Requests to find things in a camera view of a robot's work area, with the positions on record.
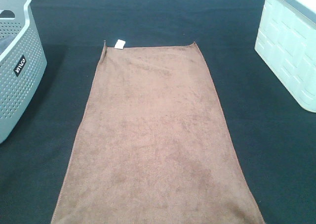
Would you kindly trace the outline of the brown microfibre towel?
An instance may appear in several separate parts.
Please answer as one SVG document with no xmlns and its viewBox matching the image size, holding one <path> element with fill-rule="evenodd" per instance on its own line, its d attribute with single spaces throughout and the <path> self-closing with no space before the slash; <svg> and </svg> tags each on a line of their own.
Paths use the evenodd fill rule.
<svg viewBox="0 0 316 224">
<path fill-rule="evenodd" d="M 264 222 L 196 44 L 103 48 L 51 222 Z"/>
</svg>

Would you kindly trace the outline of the grey towel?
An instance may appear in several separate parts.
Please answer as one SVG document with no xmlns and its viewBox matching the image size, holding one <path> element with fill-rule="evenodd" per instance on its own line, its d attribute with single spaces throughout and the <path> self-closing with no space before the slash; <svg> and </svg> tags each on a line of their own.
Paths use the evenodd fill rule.
<svg viewBox="0 0 316 224">
<path fill-rule="evenodd" d="M 14 36 L 12 35 L 7 35 L 0 39 L 0 54 L 2 54 L 8 48 L 13 40 Z"/>
</svg>

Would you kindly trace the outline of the grey perforated plastic basket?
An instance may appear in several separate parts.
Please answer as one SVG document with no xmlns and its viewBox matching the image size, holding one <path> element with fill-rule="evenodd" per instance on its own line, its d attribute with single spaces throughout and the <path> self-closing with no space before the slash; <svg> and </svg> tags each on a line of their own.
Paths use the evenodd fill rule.
<svg viewBox="0 0 316 224">
<path fill-rule="evenodd" d="M 31 10 L 32 0 L 0 0 L 0 38 L 14 36 L 0 54 L 0 140 L 4 142 L 34 96 L 47 66 Z"/>
</svg>

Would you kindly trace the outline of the white plastic basket grey rim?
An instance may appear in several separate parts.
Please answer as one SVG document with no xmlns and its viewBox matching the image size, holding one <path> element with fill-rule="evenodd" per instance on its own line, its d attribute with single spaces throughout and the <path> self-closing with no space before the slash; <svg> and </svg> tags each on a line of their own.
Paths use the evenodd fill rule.
<svg viewBox="0 0 316 224">
<path fill-rule="evenodd" d="M 265 0 L 255 51 L 297 103 L 316 111 L 316 0 Z"/>
</svg>

